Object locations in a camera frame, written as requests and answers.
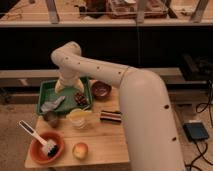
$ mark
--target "food item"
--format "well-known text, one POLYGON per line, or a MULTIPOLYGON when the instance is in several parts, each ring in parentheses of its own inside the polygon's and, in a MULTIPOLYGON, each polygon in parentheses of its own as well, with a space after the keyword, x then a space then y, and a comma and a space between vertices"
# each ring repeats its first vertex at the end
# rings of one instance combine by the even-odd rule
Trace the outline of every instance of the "food item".
POLYGON ((74 98, 75 98, 76 103, 79 106, 84 106, 84 105, 88 104, 85 95, 81 92, 77 92, 75 94, 74 98))
POLYGON ((100 115, 100 120, 121 123, 121 112, 102 110, 100 115))
POLYGON ((79 142, 74 145, 72 153, 75 158, 83 160, 88 155, 88 145, 86 143, 79 142))

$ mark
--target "utensil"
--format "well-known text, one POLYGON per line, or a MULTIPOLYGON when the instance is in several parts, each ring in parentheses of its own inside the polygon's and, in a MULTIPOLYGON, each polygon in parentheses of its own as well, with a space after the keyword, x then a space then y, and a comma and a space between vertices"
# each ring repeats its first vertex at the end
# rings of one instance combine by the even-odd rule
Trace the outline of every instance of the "utensil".
POLYGON ((65 98, 66 96, 60 96, 53 102, 44 102, 44 104, 41 106, 41 111, 45 113, 56 109, 65 100, 65 98))
POLYGON ((25 121, 21 120, 19 121, 19 125, 24 128, 27 133, 32 135, 34 138, 36 138, 41 144, 42 144, 42 152, 48 156, 48 157, 53 157, 57 152, 58 152, 58 146, 57 144, 49 139, 49 140, 44 140, 33 128, 31 128, 25 121))

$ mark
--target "brush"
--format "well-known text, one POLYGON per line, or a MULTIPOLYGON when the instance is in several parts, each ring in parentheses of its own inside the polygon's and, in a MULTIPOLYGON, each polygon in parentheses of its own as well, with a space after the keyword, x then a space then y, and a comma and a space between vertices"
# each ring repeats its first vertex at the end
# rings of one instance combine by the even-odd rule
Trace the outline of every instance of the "brush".
POLYGON ((23 120, 19 121, 19 125, 42 144, 41 150, 46 156, 53 157, 58 152, 59 148, 52 139, 49 139, 47 141, 44 140, 33 128, 31 128, 23 120))

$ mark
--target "red object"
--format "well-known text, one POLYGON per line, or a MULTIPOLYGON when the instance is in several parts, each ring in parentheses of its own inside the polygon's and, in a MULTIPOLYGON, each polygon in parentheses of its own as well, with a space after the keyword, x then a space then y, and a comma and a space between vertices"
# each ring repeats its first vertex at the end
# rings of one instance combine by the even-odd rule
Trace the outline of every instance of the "red object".
POLYGON ((61 155, 62 151, 64 150, 64 140, 56 132, 45 132, 45 133, 42 133, 40 136, 44 138, 45 140, 52 139, 53 141, 55 141, 59 150, 53 157, 48 157, 41 150, 42 144, 38 140, 34 139, 32 140, 30 144, 30 156, 38 164, 51 163, 55 159, 57 159, 61 155))
POLYGON ((91 90, 92 90, 92 94, 93 94, 95 99, 104 100, 109 96, 109 94, 112 90, 112 87, 108 84, 101 82, 101 81, 96 81, 92 85, 91 90))

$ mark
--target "shelf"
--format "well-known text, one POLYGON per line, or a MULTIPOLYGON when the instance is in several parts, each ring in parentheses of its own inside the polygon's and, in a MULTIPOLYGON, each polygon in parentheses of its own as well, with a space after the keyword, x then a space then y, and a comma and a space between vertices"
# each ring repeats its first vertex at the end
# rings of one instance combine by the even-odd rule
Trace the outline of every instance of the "shelf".
MULTIPOLYGON (((35 1, 29 3, 29 0, 20 0, 9 12, 0 18, 2 26, 50 26, 50 27, 70 27, 70 26, 136 26, 136 19, 113 19, 104 14, 99 18, 92 18, 88 15, 80 15, 79 6, 85 6, 84 0, 52 0, 56 7, 56 15, 59 20, 50 26, 51 16, 54 11, 49 9, 46 1, 35 1)), ((191 16, 183 14, 183 9, 193 10, 196 8, 198 0, 173 0, 170 7, 177 18, 171 18, 169 15, 162 18, 145 18, 144 25, 193 25, 190 22, 191 16)), ((213 24, 213 0, 209 0, 203 15, 203 20, 199 24, 213 24)))

